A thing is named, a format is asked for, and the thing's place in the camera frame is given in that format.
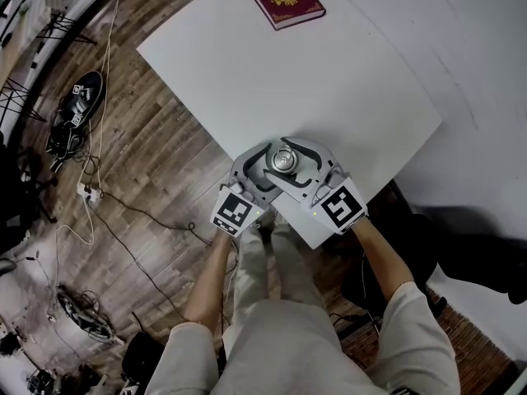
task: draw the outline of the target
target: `power strip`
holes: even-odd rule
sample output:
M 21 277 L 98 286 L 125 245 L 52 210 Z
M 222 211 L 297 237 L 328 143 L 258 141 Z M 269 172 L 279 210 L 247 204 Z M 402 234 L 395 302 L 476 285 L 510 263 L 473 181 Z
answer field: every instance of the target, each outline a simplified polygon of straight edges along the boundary
M 100 198 L 102 192 L 99 188 L 96 188 L 91 184 L 83 184 L 79 182 L 77 183 L 77 194 L 85 200 L 94 202 Z

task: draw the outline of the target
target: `person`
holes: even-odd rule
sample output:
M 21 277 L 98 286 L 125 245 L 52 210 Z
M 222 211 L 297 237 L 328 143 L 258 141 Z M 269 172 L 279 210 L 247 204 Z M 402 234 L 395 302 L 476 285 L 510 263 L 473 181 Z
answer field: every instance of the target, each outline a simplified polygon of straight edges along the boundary
M 221 377 L 212 335 L 220 315 L 231 237 L 218 231 L 146 394 L 325 395 L 460 393 L 455 353 L 412 273 L 367 217 L 357 235 L 387 301 L 375 363 L 363 371 L 342 352 L 288 224 L 271 243 L 281 300 L 268 298 L 268 262 L 259 231 L 241 236 L 227 362 Z

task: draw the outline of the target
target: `forearm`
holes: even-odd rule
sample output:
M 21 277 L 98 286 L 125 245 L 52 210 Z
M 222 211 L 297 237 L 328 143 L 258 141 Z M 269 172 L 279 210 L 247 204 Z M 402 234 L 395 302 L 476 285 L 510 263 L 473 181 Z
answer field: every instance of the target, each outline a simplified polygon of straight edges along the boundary
M 368 218 L 362 218 L 352 229 L 388 302 L 404 282 L 413 281 L 412 273 Z
M 184 317 L 187 320 L 201 323 L 212 333 L 216 330 L 222 306 L 223 283 L 231 242 L 232 238 L 227 233 L 217 232 L 211 253 L 190 291 L 184 311 Z

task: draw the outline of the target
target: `wooden floor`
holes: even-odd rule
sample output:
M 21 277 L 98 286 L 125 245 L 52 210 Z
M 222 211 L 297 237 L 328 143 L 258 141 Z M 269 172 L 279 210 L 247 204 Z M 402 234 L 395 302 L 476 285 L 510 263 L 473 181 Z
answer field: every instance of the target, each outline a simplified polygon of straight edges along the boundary
M 91 144 L 92 154 L 97 154 L 102 130 L 100 177 L 105 191 L 130 205 L 148 210 L 165 223 L 187 225 L 193 221 L 196 231 L 211 239 L 214 230 L 208 217 L 219 185 L 230 170 L 231 160 L 135 49 L 167 18 L 191 1 L 120 0 L 111 40 L 105 121 L 92 133 Z M 98 45 L 71 45 L 49 74 L 43 96 L 35 107 L 47 119 L 80 76 L 90 70 L 100 70 L 114 2 L 105 0 L 83 31 Z M 94 124 L 101 112 L 102 108 L 93 118 Z M 42 154 L 44 174 L 51 176 L 47 171 L 51 157 L 44 153 L 48 131 L 49 123 L 28 120 L 21 145 L 33 146 Z M 58 187 L 51 188 L 44 200 L 53 207 L 59 224 L 70 225 L 84 239 L 90 240 L 90 220 L 76 193 L 80 173 L 81 165 L 69 161 L 58 173 Z M 84 181 L 90 179 L 90 176 L 84 176 Z M 167 230 L 141 214 L 127 211 L 109 197 L 98 202 L 96 211 L 108 221 L 171 300 L 178 306 L 184 304 L 203 265 L 207 246 L 190 233 Z M 126 341 L 139 331 L 132 312 L 161 342 L 166 341 L 170 329 L 180 318 L 108 230 L 95 217 L 92 220 L 93 245 L 83 244 L 69 230 L 61 229 L 57 236 L 57 250 L 56 228 L 43 221 L 35 225 L 32 240 L 12 255 L 23 258 L 35 256 L 38 252 L 50 283 L 36 263 L 19 263 L 12 274 L 0 280 L 0 314 L 28 336 L 25 349 L 39 366 L 71 370 L 82 361 L 100 373 L 118 378 L 126 346 L 91 340 L 59 312 L 60 308 L 54 309 L 57 315 L 55 324 L 46 319 L 50 295 L 46 286 L 54 284 L 57 266 L 59 282 L 77 291 L 91 290 L 97 294 L 102 309 L 119 336 Z M 309 250 L 305 252 L 328 310 L 340 314 L 360 313 L 358 307 L 340 295 L 340 285 L 350 259 Z M 229 268 L 234 265 L 234 260 L 232 253 Z M 270 280 L 271 292 L 276 295 L 275 273 L 271 274 Z M 225 306 L 227 317 L 231 315 L 231 307 L 230 298 Z M 499 375 L 498 370 L 504 369 L 510 361 L 477 328 L 449 309 L 440 323 L 445 329 L 450 326 L 452 337 L 459 339 L 464 336 L 459 341 L 459 349 L 462 349 L 459 353 L 464 353 L 459 360 L 460 373 L 467 384 L 464 393 L 483 393 Z M 367 365 L 374 358 L 375 342 L 376 336 L 368 325 L 344 341 L 343 347 Z M 484 347 L 493 347 L 494 351 L 482 360 L 476 353 L 482 352 Z M 479 377 L 479 371 L 484 369 L 485 384 Z

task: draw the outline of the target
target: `white sleeve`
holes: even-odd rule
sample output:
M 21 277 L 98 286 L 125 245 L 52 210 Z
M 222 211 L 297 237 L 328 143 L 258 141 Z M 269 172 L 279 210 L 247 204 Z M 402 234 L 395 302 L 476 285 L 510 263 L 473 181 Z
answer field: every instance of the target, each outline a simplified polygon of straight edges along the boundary
M 415 283 L 402 284 L 386 306 L 379 354 L 367 374 L 389 393 L 460 393 L 454 349 Z
M 208 394 L 218 379 L 210 330 L 198 323 L 181 323 L 170 332 L 145 394 Z

